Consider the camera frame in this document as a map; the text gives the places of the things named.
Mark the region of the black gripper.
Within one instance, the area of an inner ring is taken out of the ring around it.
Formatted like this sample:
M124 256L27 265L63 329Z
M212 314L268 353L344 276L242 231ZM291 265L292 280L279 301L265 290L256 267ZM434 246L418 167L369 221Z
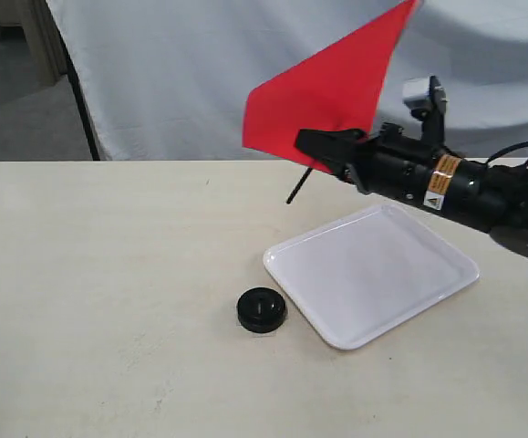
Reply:
M386 124L361 129L300 130L295 148L363 194L376 193L424 211L460 209L460 157L439 141L412 139Z

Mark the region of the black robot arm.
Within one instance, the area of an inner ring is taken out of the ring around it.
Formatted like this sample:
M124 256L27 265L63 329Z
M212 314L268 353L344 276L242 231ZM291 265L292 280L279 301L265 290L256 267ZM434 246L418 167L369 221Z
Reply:
M515 146L475 162L386 123L372 138L360 130L300 130L295 147L360 193L465 225L528 258L528 160L515 166L496 162Z

